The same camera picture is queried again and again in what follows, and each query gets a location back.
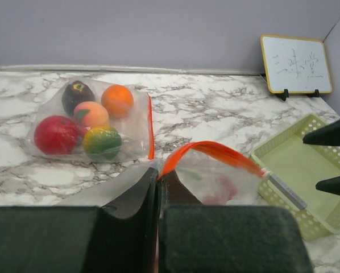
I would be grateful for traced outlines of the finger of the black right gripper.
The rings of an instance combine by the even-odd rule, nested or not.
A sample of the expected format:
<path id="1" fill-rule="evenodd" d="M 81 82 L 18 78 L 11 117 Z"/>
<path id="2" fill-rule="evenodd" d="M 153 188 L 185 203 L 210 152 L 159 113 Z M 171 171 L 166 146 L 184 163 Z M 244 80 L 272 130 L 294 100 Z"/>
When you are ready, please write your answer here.
<path id="1" fill-rule="evenodd" d="M 340 119 L 306 134 L 303 143 L 320 146 L 340 146 Z"/>
<path id="2" fill-rule="evenodd" d="M 319 181 L 316 190 L 340 196 L 340 176 Z"/>

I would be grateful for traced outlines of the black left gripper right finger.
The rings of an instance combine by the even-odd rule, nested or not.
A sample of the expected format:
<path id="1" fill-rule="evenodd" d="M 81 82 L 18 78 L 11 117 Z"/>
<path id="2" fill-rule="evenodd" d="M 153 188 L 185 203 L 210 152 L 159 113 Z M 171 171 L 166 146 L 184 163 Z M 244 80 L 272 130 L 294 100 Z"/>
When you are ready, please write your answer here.
<path id="1" fill-rule="evenodd" d="M 286 209 L 204 205 L 176 172 L 159 182 L 159 272 L 312 272 Z"/>

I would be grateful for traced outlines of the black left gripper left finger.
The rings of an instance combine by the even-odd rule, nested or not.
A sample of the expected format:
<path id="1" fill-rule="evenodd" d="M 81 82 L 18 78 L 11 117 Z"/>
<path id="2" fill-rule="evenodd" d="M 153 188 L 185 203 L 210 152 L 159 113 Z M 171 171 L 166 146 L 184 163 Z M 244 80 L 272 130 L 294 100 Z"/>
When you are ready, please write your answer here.
<path id="1" fill-rule="evenodd" d="M 135 166 L 52 206 L 0 207 L 0 272 L 152 272 L 153 167 Z"/>

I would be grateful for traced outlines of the yellow green mango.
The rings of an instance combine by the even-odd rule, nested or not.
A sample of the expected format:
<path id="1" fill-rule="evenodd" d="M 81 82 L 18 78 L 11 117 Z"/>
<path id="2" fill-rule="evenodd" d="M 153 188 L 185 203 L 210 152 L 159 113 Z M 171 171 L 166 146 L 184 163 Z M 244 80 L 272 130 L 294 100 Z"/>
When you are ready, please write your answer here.
<path id="1" fill-rule="evenodd" d="M 111 126 L 94 127 L 86 132 L 83 139 L 84 152 L 93 160 L 111 160 L 117 156 L 122 138 Z"/>

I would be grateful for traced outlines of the red apple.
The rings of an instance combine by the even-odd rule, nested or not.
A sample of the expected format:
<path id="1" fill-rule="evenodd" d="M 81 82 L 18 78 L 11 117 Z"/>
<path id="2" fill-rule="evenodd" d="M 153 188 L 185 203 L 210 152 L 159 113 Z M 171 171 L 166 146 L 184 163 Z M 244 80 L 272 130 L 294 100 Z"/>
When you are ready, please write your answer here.
<path id="1" fill-rule="evenodd" d="M 77 140 L 76 124 L 61 115 L 52 115 L 43 119 L 34 132 L 36 147 L 46 155 L 70 154 Z"/>

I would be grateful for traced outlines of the clear zip top bag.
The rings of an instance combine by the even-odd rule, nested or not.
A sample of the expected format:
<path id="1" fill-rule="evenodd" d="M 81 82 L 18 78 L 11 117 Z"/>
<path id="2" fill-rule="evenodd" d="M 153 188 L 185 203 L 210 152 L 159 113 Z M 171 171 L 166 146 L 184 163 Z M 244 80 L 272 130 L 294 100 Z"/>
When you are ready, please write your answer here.
<path id="1" fill-rule="evenodd" d="M 121 84 L 71 79 L 38 108 L 25 144 L 32 155 L 59 160 L 152 160 L 151 97 Z"/>

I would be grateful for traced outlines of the peach orange pink fruit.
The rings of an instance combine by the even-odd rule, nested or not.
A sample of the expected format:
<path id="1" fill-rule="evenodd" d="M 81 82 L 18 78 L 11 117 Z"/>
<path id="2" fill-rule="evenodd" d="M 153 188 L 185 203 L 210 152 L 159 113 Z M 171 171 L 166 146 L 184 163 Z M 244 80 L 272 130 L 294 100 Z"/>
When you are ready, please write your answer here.
<path id="1" fill-rule="evenodd" d="M 78 104 L 74 109 L 73 118 L 78 125 L 90 129 L 109 125 L 107 110 L 101 104 L 94 101 Z"/>

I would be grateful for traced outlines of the dark purple plum fruit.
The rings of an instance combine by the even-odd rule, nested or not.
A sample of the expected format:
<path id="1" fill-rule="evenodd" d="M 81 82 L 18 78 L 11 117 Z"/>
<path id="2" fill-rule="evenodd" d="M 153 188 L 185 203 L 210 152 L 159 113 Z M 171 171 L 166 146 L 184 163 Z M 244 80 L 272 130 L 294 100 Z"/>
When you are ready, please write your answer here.
<path id="1" fill-rule="evenodd" d="M 79 80 L 68 84 L 61 97 L 63 109 L 70 117 L 74 116 L 74 109 L 78 104 L 95 100 L 95 95 L 89 86 Z"/>

